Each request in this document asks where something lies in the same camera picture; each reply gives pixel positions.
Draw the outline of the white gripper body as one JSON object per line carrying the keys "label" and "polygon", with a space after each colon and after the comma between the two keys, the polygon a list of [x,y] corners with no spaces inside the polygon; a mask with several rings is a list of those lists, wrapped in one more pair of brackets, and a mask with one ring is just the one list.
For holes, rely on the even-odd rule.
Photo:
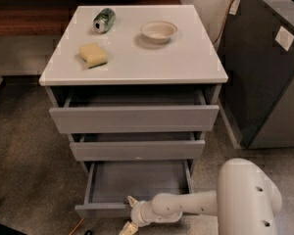
{"label": "white gripper body", "polygon": [[130,217],[132,222],[138,227],[150,225],[158,220],[158,216],[153,212],[150,201],[136,202],[132,207]]}

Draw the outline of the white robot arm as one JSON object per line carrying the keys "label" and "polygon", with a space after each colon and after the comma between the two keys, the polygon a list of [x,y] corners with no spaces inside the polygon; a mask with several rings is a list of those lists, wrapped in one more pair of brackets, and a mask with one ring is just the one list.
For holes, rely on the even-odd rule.
{"label": "white robot arm", "polygon": [[152,223],[174,223],[185,213],[216,216],[219,235],[277,235],[274,217],[282,208],[274,182],[257,165],[239,158],[221,166],[214,191],[128,200],[130,221],[119,235],[134,235]]}

